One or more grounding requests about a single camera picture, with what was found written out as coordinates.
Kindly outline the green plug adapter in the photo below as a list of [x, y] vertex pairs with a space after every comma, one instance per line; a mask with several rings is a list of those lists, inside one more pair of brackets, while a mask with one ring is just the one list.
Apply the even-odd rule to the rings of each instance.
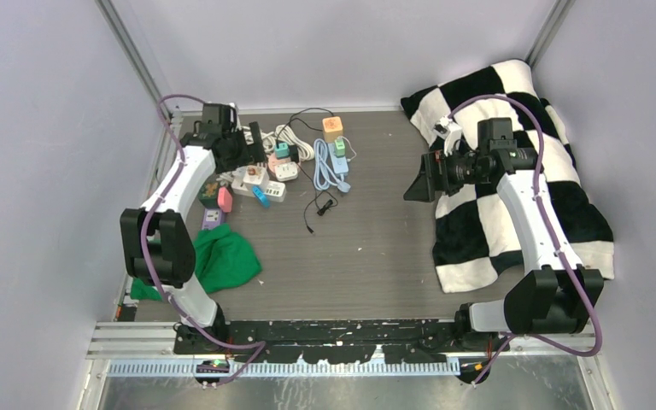
[[333, 143], [333, 154], [336, 158], [344, 158], [346, 151], [346, 144], [342, 139], [337, 139]]

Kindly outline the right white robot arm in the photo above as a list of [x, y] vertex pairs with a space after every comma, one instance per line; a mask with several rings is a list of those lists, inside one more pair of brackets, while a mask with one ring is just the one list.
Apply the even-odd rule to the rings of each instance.
[[599, 270], [571, 248], [551, 206], [540, 156], [520, 148], [508, 118], [482, 120], [475, 150], [432, 151], [421, 157], [406, 201], [431, 202], [464, 185], [492, 185], [518, 236], [524, 277], [500, 300], [470, 303], [456, 313], [454, 341], [464, 350], [483, 344], [488, 332], [571, 334], [592, 320], [604, 288]]

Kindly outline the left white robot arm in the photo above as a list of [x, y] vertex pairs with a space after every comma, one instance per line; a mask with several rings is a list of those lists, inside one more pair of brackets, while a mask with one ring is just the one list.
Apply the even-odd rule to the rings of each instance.
[[237, 107], [206, 103], [196, 132], [177, 139], [174, 163], [151, 197], [120, 216], [126, 271], [155, 287], [173, 304], [185, 325], [196, 328], [195, 342], [209, 354], [228, 340], [220, 305], [208, 296], [195, 274], [196, 251], [185, 216], [213, 174], [263, 162], [261, 130], [242, 127]]

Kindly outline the orange cube adapter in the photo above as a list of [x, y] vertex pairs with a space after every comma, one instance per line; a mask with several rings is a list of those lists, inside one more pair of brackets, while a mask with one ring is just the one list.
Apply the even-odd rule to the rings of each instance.
[[334, 143], [344, 136], [343, 123], [339, 116], [327, 117], [322, 120], [323, 139], [327, 143]]

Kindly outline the light blue power strip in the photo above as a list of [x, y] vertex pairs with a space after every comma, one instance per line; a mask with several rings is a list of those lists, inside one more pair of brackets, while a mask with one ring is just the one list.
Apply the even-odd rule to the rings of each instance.
[[349, 173], [349, 162], [345, 156], [337, 156], [333, 143], [330, 143], [328, 147], [332, 172], [338, 178], [344, 179]]

